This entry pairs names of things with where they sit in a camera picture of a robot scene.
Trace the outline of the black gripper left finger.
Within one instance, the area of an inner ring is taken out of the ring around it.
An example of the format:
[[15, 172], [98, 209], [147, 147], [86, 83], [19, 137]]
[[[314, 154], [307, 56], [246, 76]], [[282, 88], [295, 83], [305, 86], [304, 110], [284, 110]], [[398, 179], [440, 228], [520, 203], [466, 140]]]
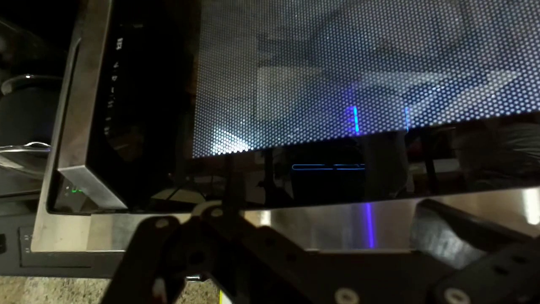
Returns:
[[174, 216], [143, 220], [130, 238], [100, 304], [174, 304], [186, 279], [174, 250], [191, 223]]

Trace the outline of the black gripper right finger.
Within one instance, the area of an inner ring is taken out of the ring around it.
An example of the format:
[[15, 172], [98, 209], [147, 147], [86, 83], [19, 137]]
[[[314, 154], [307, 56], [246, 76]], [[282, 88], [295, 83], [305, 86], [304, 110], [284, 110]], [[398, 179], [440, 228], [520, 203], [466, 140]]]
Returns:
[[540, 240], [440, 201], [415, 206], [412, 245], [452, 269], [432, 304], [540, 304]]

